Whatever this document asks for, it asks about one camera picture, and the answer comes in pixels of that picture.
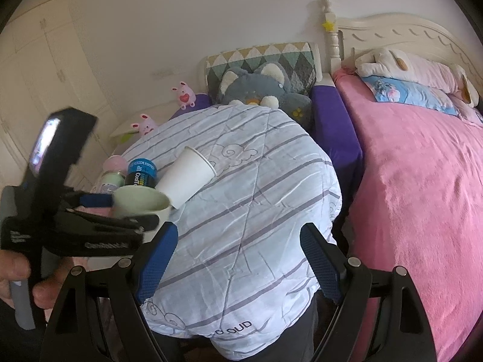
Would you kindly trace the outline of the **left hand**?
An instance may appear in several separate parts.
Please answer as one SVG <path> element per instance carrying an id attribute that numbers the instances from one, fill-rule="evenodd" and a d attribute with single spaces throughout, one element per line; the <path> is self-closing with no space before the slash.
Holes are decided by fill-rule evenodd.
<path id="1" fill-rule="evenodd" d="M 52 309 L 70 270 L 76 265 L 86 267 L 87 264 L 88 261 L 83 257 L 65 257 L 61 259 L 53 274 L 34 286 L 33 296 L 35 304 L 44 310 Z M 18 252 L 2 250 L 0 276 L 1 300 L 6 302 L 11 308 L 14 308 L 9 282 L 28 279 L 30 276 L 30 263 L 24 255 Z"/>

